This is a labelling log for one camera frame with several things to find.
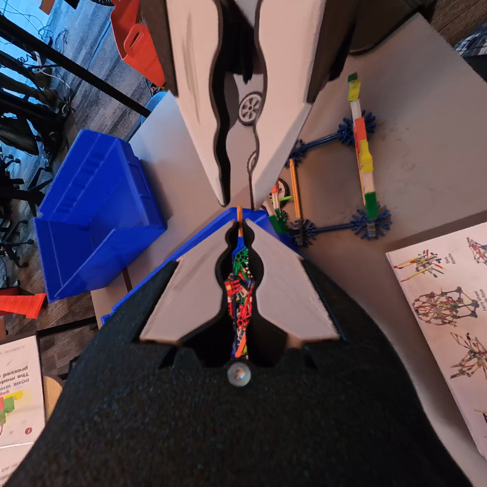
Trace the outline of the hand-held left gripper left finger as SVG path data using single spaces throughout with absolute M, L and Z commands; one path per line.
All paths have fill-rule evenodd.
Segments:
M 177 344 L 215 318 L 222 307 L 217 262 L 228 252 L 231 220 L 180 257 L 166 289 L 144 326 L 140 340 Z

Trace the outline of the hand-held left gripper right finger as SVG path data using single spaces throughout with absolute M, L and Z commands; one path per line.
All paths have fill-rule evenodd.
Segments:
M 287 333 L 286 347 L 338 340 L 339 333 L 308 277 L 303 259 L 280 240 L 247 219 L 254 239 L 252 250 L 264 273 L 257 286 L 259 314 Z

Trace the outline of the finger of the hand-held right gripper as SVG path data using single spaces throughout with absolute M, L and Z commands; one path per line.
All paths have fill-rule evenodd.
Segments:
M 252 209 L 263 204 L 311 111 L 307 102 L 326 1 L 259 1 L 255 43 L 264 65 L 264 97 L 254 133 Z
M 230 200 L 230 164 L 218 149 L 222 123 L 213 77 L 222 47 L 222 9 L 216 1 L 166 1 L 180 113 L 221 206 Z

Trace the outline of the pile of colourful toy pieces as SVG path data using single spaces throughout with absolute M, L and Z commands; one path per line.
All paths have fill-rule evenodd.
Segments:
M 224 282 L 234 330 L 231 359 L 247 359 L 247 328 L 252 317 L 255 280 L 249 268 L 249 250 L 241 236 L 232 253 L 232 265 L 232 271 Z

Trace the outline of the blue plastic bin with tag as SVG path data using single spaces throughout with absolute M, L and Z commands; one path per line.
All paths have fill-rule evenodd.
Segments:
M 296 247 L 288 235 L 277 234 L 274 227 L 271 224 L 270 216 L 266 210 L 251 210 L 244 208 L 242 211 L 242 216 L 244 219 L 249 219 L 253 221 L 257 226 L 268 232 L 271 236 L 275 237 L 281 241 L 284 245 L 289 247 L 291 250 L 297 252 Z M 157 274 L 165 265 L 171 261 L 176 261 L 182 257 L 185 253 L 190 251 L 192 248 L 196 247 L 199 243 L 208 238 L 211 234 L 216 232 L 221 227 L 225 226 L 228 222 L 237 219 L 237 208 L 231 207 L 221 214 L 216 216 L 210 223 L 208 223 L 204 228 L 197 232 L 193 237 L 188 239 L 184 244 L 181 245 L 174 253 L 172 253 L 165 261 L 161 263 L 157 268 L 155 268 L 151 273 L 149 273 L 141 282 L 139 282 L 131 291 L 127 293 L 117 304 L 112 307 L 112 311 L 104 316 L 101 316 L 101 325 L 104 325 L 106 321 L 114 314 L 114 312 L 136 293 L 147 281 L 149 281 L 155 274 Z

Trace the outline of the toy construction frame model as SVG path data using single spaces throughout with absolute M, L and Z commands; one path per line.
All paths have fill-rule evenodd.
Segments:
M 358 73 L 350 74 L 347 83 L 349 80 L 356 78 L 360 80 Z M 294 221 L 288 222 L 288 215 L 283 210 L 276 209 L 274 210 L 274 215 L 270 216 L 270 220 L 277 234 L 286 234 L 291 237 L 296 247 L 307 247 L 316 238 L 316 235 L 348 229 L 352 230 L 355 235 L 359 235 L 361 239 L 377 240 L 380 237 L 384 237 L 385 232 L 391 228 L 391 213 L 386 207 L 379 204 L 376 197 L 374 174 L 373 172 L 362 173 L 358 157 L 359 141 L 362 139 L 367 139 L 368 141 L 368 135 L 375 131 L 375 116 L 371 112 L 366 113 L 362 110 L 359 99 L 349 103 L 349 105 L 351 117 L 344 118 L 335 133 L 308 143 L 304 143 L 299 139 L 285 164 L 291 174 L 292 200 L 295 204 L 296 218 Z M 302 216 L 296 164 L 301 162 L 301 159 L 309 150 L 333 141 L 339 141 L 342 145 L 355 148 L 363 208 L 357 209 L 347 223 L 317 227 Z

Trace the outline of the orange plastic tote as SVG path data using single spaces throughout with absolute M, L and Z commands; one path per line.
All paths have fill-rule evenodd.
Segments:
M 148 27 L 136 23 L 129 30 L 122 31 L 120 41 L 119 54 L 122 60 L 162 88 L 166 79 Z

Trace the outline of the red plastic tote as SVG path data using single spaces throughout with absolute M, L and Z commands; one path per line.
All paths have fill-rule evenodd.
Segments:
M 125 40 L 130 29 L 138 22 L 140 1 L 112 1 L 111 23 L 117 40 Z

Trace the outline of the black metal bar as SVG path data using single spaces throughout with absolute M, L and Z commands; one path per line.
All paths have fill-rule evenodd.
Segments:
M 3 14 L 1 14 L 1 37 L 24 51 L 38 52 L 48 60 L 58 64 L 61 68 L 89 83 L 91 86 L 97 88 L 111 98 L 114 98 L 141 116 L 148 117 L 151 114 L 150 110 L 129 98 L 99 77 L 93 75 L 87 69 L 76 64 L 54 48 L 45 44 L 42 40 L 17 26 L 14 22 L 7 19 Z

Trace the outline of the white instruction booklet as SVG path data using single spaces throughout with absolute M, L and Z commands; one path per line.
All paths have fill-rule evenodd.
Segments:
M 486 222 L 386 256 L 486 458 Z

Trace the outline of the orange plastic object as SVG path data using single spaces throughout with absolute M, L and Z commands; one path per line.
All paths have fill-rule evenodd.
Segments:
M 9 314 L 22 314 L 28 319 L 37 319 L 46 294 L 1 295 L 1 317 Z

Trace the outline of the white printed task card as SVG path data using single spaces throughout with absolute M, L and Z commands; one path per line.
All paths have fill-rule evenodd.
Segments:
M 40 352 L 35 334 L 1 343 L 1 486 L 45 427 Z

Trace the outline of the dark rounded base plate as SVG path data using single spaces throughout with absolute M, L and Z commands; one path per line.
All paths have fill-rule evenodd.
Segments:
M 415 14 L 431 22 L 437 1 L 359 1 L 349 55 L 360 56 L 386 40 Z

